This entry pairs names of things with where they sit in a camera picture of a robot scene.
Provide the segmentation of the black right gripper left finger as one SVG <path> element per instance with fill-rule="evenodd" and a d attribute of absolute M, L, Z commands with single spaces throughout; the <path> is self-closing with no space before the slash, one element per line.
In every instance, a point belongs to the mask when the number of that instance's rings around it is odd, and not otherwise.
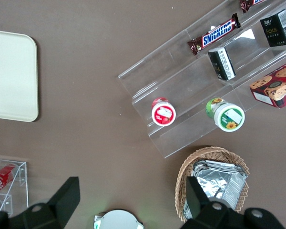
<path fill-rule="evenodd" d="M 80 202 L 78 177 L 70 177 L 46 203 L 37 203 L 9 217 L 0 211 L 0 229 L 63 229 Z"/>

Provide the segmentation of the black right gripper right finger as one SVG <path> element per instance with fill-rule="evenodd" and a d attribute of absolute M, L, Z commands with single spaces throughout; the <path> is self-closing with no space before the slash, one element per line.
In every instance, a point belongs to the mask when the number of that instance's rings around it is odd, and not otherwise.
<path fill-rule="evenodd" d="M 195 177 L 186 181 L 186 199 L 192 214 L 183 229 L 283 229 L 281 222 L 263 208 L 239 214 L 219 201 L 210 201 Z"/>

